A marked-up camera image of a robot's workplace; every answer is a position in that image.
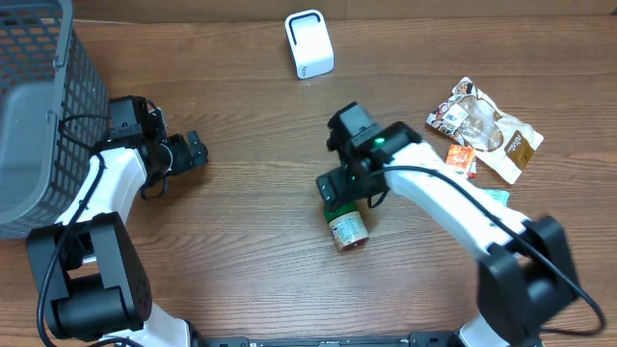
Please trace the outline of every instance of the orange package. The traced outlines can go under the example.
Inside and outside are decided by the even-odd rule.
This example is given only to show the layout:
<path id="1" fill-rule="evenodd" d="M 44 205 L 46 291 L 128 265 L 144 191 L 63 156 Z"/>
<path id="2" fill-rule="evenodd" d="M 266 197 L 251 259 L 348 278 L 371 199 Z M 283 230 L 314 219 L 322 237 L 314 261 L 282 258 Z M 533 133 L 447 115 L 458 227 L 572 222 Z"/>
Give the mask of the orange package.
<path id="1" fill-rule="evenodd" d="M 455 173 L 468 177 L 474 158 L 475 148 L 452 145 L 445 158 L 445 164 L 454 169 Z"/>

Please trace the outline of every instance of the wooden table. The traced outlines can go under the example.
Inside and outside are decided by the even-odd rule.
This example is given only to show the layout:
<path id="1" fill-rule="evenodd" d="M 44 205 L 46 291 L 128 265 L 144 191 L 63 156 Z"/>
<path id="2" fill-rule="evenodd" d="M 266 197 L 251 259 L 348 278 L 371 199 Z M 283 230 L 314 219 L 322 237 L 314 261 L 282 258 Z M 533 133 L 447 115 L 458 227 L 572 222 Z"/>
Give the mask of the wooden table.
<path id="1" fill-rule="evenodd" d="M 156 303 L 206 336 L 252 338 L 453 330 L 477 313 L 476 269 L 415 204 L 390 196 L 365 212 L 370 241 L 336 251 L 314 179 L 337 164 L 329 117 L 358 100 L 403 120 L 440 154 L 427 114 L 469 76 L 545 136 L 508 187 L 484 164 L 473 182 L 567 230 L 583 287 L 617 318 L 617 21 L 610 16 L 329 23 L 335 70 L 299 81 L 283 25 L 85 26 L 78 34 L 112 96 L 145 95 L 173 133 L 197 129 L 205 169 L 135 200 L 128 230 Z M 0 242 L 0 345 L 37 345 L 24 242 Z M 583 303 L 554 326 L 590 329 Z M 549 346 L 614 345 L 546 335 Z M 81 345 L 64 342 L 65 345 Z"/>

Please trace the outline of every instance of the plastic bag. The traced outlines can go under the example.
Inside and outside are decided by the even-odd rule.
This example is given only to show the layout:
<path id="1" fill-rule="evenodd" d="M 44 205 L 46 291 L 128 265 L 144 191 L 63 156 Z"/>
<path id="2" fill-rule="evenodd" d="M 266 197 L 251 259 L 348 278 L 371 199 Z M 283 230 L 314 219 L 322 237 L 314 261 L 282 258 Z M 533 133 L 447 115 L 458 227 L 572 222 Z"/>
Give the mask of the plastic bag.
<path id="1" fill-rule="evenodd" d="M 426 122 L 462 146 L 513 184 L 544 140 L 531 125 L 501 112 L 488 95 L 465 77 L 451 97 Z"/>

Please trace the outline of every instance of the small jar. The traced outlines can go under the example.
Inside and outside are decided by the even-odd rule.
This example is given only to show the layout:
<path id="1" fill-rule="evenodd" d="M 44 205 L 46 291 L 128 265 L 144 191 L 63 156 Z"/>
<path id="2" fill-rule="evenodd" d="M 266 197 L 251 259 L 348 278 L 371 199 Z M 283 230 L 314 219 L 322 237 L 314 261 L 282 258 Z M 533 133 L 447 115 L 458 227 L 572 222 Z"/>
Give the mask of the small jar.
<path id="1" fill-rule="evenodd" d="M 368 241 L 368 231 L 355 202 L 345 203 L 332 213 L 325 210 L 324 216 L 340 251 L 353 249 Z"/>

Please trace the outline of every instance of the small orange packet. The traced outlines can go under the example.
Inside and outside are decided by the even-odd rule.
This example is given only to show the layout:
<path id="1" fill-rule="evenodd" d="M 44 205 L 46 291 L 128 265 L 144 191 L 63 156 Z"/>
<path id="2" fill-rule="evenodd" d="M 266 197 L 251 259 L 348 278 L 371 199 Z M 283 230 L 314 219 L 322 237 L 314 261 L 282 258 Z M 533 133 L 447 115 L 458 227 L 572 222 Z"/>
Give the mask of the small orange packet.
<path id="1" fill-rule="evenodd" d="M 445 158 L 445 164 L 451 167 L 455 173 L 468 177 L 474 158 L 474 147 L 452 145 Z"/>
<path id="2" fill-rule="evenodd" d="M 469 170 L 469 178 L 476 178 L 478 177 L 478 169 L 477 169 L 477 165 L 475 164 L 478 161 L 478 157 L 473 158 L 473 163 L 471 163 L 471 170 Z"/>

